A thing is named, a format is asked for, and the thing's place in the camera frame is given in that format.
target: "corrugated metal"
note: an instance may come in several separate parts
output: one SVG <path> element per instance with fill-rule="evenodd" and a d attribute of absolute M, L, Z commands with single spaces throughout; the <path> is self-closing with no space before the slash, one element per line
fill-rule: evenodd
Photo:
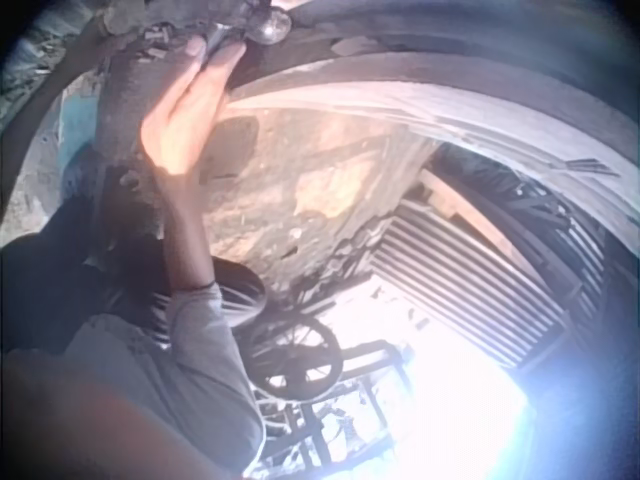
<path fill-rule="evenodd" d="M 427 206 L 401 202 L 372 265 L 504 367 L 523 367 L 564 331 L 545 287 Z"/>

